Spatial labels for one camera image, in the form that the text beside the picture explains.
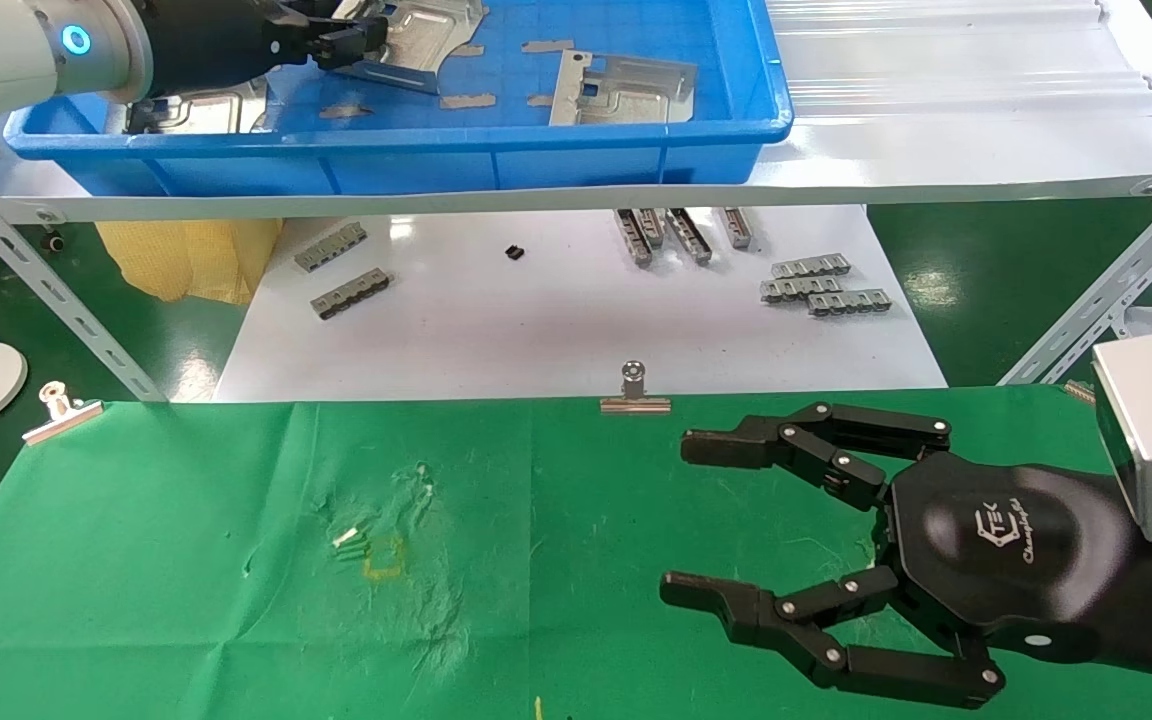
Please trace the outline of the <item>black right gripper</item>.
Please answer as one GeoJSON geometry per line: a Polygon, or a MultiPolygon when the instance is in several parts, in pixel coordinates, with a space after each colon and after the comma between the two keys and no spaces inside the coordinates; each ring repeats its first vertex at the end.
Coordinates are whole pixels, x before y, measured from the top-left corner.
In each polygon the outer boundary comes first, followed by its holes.
{"type": "MultiPolygon", "coordinates": [[[[814,402],[787,416],[746,416],[732,430],[685,430],[680,454],[700,467],[781,468],[861,511],[890,492],[900,569],[952,615],[970,626],[1083,623],[1134,541],[1116,483],[937,454],[950,448],[950,437],[948,420],[934,416],[814,402]],[[865,455],[920,462],[890,486],[865,455]]],[[[933,655],[846,644],[828,632],[895,609],[901,589],[887,566],[782,596],[681,571],[659,584],[667,605],[708,612],[733,644],[781,655],[819,688],[954,708],[996,697],[1005,673],[972,637],[955,635],[947,655],[933,655]]]]}

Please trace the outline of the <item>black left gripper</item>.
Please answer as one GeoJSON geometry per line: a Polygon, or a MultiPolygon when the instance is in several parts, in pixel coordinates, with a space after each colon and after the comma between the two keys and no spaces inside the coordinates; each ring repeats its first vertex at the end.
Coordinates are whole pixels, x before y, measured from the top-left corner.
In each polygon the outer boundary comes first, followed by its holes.
{"type": "Polygon", "coordinates": [[[387,44],[388,18],[349,20],[340,3],[175,1],[175,94],[241,85],[276,65],[338,70],[387,44]]]}

